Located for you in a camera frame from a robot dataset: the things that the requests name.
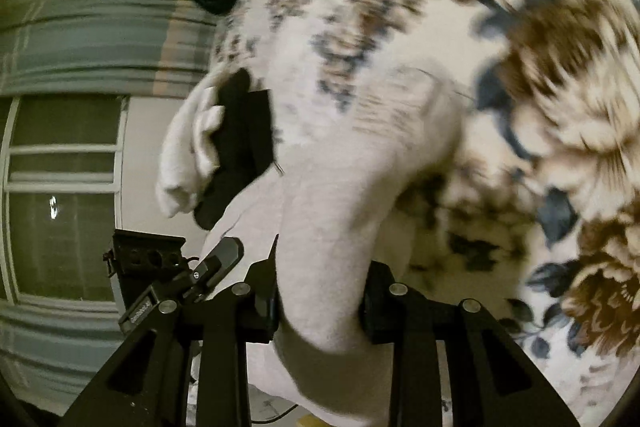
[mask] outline black cloth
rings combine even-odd
[[[218,90],[225,115],[211,140],[220,167],[193,211],[196,223],[205,230],[211,230],[231,200],[273,163],[269,92],[249,92],[250,85],[249,73],[239,70]]]

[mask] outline white towel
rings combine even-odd
[[[222,123],[218,86],[229,77],[220,64],[189,93],[167,128],[160,152],[156,200],[166,217],[191,212],[220,166],[210,134]]]

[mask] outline window pane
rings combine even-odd
[[[120,99],[107,95],[25,96],[12,145],[114,144]]]
[[[102,261],[114,229],[112,194],[11,194],[9,216],[21,292],[113,300]]]
[[[11,156],[10,182],[112,183],[112,152],[17,154]]]

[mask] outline screw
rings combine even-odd
[[[469,313],[478,313],[482,309],[480,303],[475,299],[465,299],[462,302],[462,307],[464,311]]]
[[[246,282],[239,282],[233,285],[231,288],[231,293],[233,295],[247,295],[251,291],[251,286],[249,286]]]
[[[389,286],[389,291],[391,292],[391,295],[396,295],[398,297],[401,297],[402,295],[407,294],[407,292],[409,291],[409,288],[407,288],[402,283],[394,282],[391,286]]]
[[[160,313],[164,313],[164,314],[175,312],[177,307],[178,307],[178,304],[176,304],[176,302],[172,301],[171,299],[167,299],[166,301],[162,301],[160,304],[158,304],[158,309],[160,310]]]

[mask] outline white fabric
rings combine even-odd
[[[224,66],[209,72],[180,106],[166,131],[160,152],[156,200],[166,217],[191,212],[220,166],[209,136],[220,127],[224,107],[216,105]]]
[[[630,160],[640,151],[634,6],[640,1],[239,0],[218,25],[212,59],[246,68],[271,90],[279,161],[348,116],[373,74],[417,57],[439,62],[470,100],[460,149],[430,200],[420,190],[403,198],[415,221],[395,212],[384,222],[391,240],[376,247],[412,242],[420,269],[405,282],[437,301],[481,301],[582,427],[598,427],[640,364],[640,310],[616,298],[627,291],[621,273],[633,293],[640,285],[640,248],[625,239],[636,237],[640,192],[636,207],[606,217],[640,180],[640,162]],[[536,21],[548,28],[545,39]],[[560,91],[541,72],[562,79]],[[527,98],[531,90],[542,96]],[[587,107],[598,118],[584,119]],[[625,168],[608,159],[619,157]],[[563,207],[545,196],[552,187],[580,216],[555,243],[547,235],[562,225]]]
[[[245,254],[216,291],[243,280],[280,235],[282,320],[271,344],[247,346],[249,383],[336,427],[386,423],[392,349],[369,343],[357,309],[374,255],[396,277],[406,269],[411,227],[394,204],[416,176],[442,167],[460,114],[450,85],[393,71],[367,87],[352,118],[284,155],[284,175],[270,168],[228,206],[202,256],[225,235]],[[398,230],[397,241],[383,237]]]

